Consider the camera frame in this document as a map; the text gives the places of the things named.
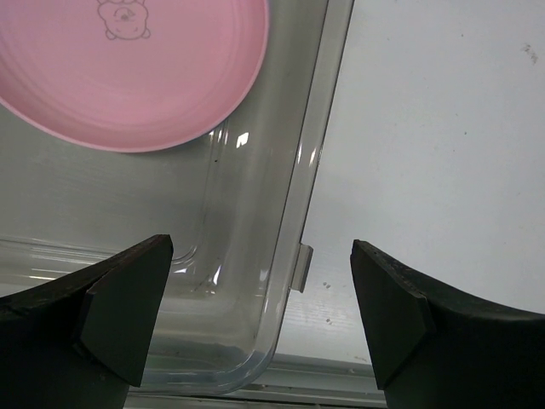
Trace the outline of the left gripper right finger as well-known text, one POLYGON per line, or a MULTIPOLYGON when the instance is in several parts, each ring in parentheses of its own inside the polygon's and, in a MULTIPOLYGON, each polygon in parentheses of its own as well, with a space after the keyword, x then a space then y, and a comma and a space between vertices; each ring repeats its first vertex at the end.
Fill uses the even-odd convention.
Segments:
POLYGON ((543 407, 542 314, 460 291, 365 241, 350 264, 388 407, 543 407))

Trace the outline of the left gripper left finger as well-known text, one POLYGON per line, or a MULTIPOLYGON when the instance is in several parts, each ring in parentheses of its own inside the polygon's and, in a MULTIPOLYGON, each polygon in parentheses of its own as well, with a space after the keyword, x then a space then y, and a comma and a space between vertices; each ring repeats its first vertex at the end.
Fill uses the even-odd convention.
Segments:
POLYGON ((1 299, 3 408, 121 408, 144 373, 174 247, 154 235, 1 299))

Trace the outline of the pink plate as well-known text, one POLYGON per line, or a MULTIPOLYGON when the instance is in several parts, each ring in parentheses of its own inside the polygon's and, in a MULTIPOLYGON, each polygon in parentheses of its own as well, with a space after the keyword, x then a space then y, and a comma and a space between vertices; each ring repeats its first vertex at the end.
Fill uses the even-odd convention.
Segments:
POLYGON ((174 147, 244 100, 269 26, 266 1, 4 1, 1 102, 81 146, 174 147))

